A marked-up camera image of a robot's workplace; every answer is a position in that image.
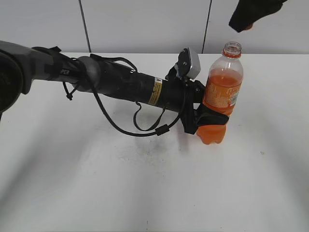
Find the plastic bottle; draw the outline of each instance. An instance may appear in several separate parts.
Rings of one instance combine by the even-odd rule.
[[[210,68],[203,104],[212,110],[230,116],[235,107],[240,85],[243,80],[243,68],[239,61],[241,45],[228,42]],[[209,125],[199,127],[197,135],[203,143],[221,143],[226,125]]]

